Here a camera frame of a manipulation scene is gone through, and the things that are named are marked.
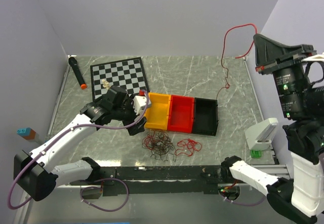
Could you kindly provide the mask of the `cream chess pieces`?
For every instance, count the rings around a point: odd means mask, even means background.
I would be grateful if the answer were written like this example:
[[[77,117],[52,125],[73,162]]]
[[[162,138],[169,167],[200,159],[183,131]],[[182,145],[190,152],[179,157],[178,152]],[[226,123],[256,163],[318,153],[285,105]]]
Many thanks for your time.
[[[102,79],[101,82],[102,82],[102,87],[103,88],[105,88],[107,90],[110,88],[110,84],[106,79]]]

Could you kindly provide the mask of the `green small block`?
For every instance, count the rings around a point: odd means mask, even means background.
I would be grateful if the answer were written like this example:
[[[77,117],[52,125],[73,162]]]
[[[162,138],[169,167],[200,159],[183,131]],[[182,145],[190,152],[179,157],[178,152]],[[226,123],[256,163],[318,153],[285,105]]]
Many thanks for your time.
[[[251,150],[251,158],[259,159],[262,157],[262,151]]]

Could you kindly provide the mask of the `red plastic bin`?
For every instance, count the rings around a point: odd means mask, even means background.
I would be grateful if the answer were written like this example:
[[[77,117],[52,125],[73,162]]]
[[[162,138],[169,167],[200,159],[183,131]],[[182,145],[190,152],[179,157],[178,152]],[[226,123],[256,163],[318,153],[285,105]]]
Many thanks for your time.
[[[167,130],[191,133],[194,119],[194,98],[171,95]]]

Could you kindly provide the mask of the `black plastic bin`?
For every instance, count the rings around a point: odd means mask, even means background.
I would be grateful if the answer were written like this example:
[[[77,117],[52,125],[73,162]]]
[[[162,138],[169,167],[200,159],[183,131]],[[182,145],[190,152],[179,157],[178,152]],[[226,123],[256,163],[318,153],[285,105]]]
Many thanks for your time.
[[[218,128],[218,101],[194,98],[192,134],[215,136]]]

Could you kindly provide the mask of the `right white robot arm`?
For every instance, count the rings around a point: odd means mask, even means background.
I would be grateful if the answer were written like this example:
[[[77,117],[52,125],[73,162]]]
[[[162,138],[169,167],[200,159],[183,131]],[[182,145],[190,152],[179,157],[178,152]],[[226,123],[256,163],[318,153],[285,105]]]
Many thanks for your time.
[[[239,180],[261,192],[270,206],[295,223],[316,223],[323,213],[323,86],[310,81],[323,55],[312,45],[288,46],[261,34],[254,37],[256,71],[271,74],[285,118],[283,130],[293,159],[291,179],[269,175],[232,156],[221,164],[225,182]]]

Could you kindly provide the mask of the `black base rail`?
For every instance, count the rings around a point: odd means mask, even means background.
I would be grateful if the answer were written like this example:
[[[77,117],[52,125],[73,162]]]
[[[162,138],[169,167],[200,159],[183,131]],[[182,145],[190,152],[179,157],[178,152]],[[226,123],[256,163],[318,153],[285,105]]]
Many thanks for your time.
[[[220,165],[102,167],[99,178],[122,180],[134,194],[203,193],[217,195],[220,190],[239,192],[235,182]]]

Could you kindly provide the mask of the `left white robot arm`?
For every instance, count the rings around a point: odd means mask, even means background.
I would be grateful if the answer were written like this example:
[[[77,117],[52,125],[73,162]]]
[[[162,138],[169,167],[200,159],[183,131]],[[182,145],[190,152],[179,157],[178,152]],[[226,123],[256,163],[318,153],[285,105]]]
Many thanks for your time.
[[[112,120],[121,121],[121,129],[130,136],[144,131],[146,110],[151,106],[148,93],[129,95],[126,90],[111,86],[107,92],[86,104],[75,118],[53,138],[30,152],[14,157],[14,184],[22,187],[35,201],[46,198],[56,187],[85,181],[95,184],[100,178],[100,165],[90,157],[60,165],[63,156],[99,129],[112,129]]]

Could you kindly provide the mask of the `black marker orange cap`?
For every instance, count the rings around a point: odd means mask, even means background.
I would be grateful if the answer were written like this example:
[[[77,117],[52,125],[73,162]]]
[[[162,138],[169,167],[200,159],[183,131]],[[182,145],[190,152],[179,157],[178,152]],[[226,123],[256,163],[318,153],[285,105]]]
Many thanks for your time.
[[[74,58],[74,57],[69,57],[68,58],[68,63],[70,65],[70,67],[72,68],[73,72],[74,72],[74,75],[79,83],[79,86],[82,90],[86,89],[87,88],[87,85],[85,83],[85,80],[83,78],[83,75],[79,69],[79,66],[78,66],[78,62],[77,60]]]

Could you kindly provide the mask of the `black and white chessboard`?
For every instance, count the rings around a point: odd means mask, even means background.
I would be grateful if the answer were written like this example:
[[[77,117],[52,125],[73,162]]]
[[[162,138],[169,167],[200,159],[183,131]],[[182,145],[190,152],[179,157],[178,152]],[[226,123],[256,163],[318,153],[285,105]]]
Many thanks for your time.
[[[128,94],[137,94],[140,90],[150,91],[140,57],[92,65],[90,70],[93,100],[107,92],[103,81],[125,89]]]

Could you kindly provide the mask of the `yellow plastic bin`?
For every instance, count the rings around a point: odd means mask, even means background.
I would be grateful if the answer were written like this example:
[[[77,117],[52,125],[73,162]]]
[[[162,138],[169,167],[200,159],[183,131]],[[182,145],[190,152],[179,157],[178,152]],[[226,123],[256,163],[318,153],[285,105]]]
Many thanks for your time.
[[[145,113],[145,128],[167,130],[171,95],[150,92],[149,99],[151,107]]]

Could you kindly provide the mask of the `blue and brown block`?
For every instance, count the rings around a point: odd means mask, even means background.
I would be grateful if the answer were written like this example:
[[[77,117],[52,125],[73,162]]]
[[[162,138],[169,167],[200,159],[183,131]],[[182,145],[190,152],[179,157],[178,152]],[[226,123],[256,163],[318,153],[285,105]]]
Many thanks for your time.
[[[38,145],[44,144],[46,141],[39,136],[33,129],[30,127],[27,128],[19,128],[16,133],[27,140],[28,142],[36,143]]]

